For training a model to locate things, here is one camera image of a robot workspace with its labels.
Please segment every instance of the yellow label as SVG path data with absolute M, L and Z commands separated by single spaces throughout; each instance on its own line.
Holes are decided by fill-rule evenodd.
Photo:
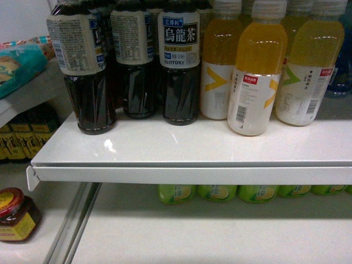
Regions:
M 52 137 L 53 133 L 35 133 L 37 136 L 40 147 L 43 147 L 46 142 Z
M 35 125 L 31 124 L 33 131 L 34 132 L 44 132 L 44 133 L 49 133 L 49 127 L 47 125 Z
M 23 240 L 32 232 L 35 223 L 31 216 L 26 213 L 22 220 L 14 227 L 0 228 L 0 240 L 17 241 Z
M 28 158 L 34 158 L 34 156 L 40 150 L 40 144 L 37 137 L 33 132 L 29 133 L 16 133 L 17 138 L 21 142 L 22 148 Z
M 0 208 L 8 205 L 12 201 L 13 196 L 12 192 L 4 192 L 0 194 Z
M 0 145 L 10 160 L 27 158 L 26 153 L 13 132 L 0 134 Z
M 165 51 L 173 51 L 173 52 L 189 52 L 192 51 L 192 46 L 185 47 L 173 47 L 173 46 L 165 46 Z
M 11 128 L 16 132 L 30 132 L 31 128 L 28 124 L 11 124 Z
M 0 145 L 0 160 L 4 160 L 7 158 L 6 153 L 4 152 L 4 150 L 2 149 L 1 145 Z

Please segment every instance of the jar lid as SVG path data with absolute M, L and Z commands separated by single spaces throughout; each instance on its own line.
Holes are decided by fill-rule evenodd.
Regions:
M 24 194 L 18 188 L 0 190 L 0 218 L 17 211 L 23 200 Z

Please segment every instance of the yellow drink bottle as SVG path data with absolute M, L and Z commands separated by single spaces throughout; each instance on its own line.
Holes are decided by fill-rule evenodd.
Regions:
M 238 41 L 243 31 L 237 19 L 241 0 L 216 0 L 205 31 L 200 110 L 212 119 L 226 119 Z
M 242 12 L 238 19 L 241 21 L 244 28 L 253 22 L 252 8 L 255 0 L 242 0 Z
M 268 127 L 287 47 L 280 24 L 286 5 L 285 0 L 256 0 L 254 21 L 240 37 L 227 118 L 239 134 L 259 135 Z
M 344 39 L 338 21 L 347 0 L 315 0 L 312 18 L 297 32 L 276 115 L 288 124 L 308 125 L 316 117 Z
M 283 82 L 283 74 L 286 70 L 286 64 L 290 57 L 293 41 L 298 30 L 309 20 L 312 6 L 312 0 L 288 0 L 287 2 L 286 16 L 281 21 L 281 24 L 285 28 L 288 41 L 284 63 L 282 64 L 282 74 L 280 78 L 279 88 L 276 93 L 276 98 L 278 98 L 278 94 L 280 93 L 280 89 Z

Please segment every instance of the glass jar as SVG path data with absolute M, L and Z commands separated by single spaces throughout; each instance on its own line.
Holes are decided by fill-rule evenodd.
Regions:
M 42 214 L 18 188 L 0 190 L 0 241 L 27 241 L 42 221 Z

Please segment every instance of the bottle cap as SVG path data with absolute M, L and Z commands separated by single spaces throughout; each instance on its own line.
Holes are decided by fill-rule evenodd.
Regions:
M 244 14 L 251 14 L 253 3 L 255 0 L 242 0 L 242 13 Z
M 215 0 L 213 12 L 218 14 L 240 14 L 242 0 Z
M 312 12 L 313 15 L 335 16 L 345 13 L 348 0 L 315 0 Z
M 281 19 L 286 15 L 286 0 L 256 0 L 252 17 L 262 19 Z
M 311 12 L 313 0 L 288 0 L 287 11 L 291 12 Z

